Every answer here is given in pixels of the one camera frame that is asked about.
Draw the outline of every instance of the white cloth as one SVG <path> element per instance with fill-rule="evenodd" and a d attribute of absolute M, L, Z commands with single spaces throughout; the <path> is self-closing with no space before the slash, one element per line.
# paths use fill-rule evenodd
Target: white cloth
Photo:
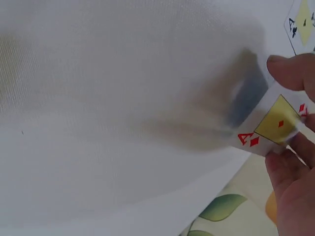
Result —
<path fill-rule="evenodd" d="M 201 130 L 245 49 L 292 54 L 291 2 L 2 0 L 0 234 L 180 233 L 248 156 Z"/>

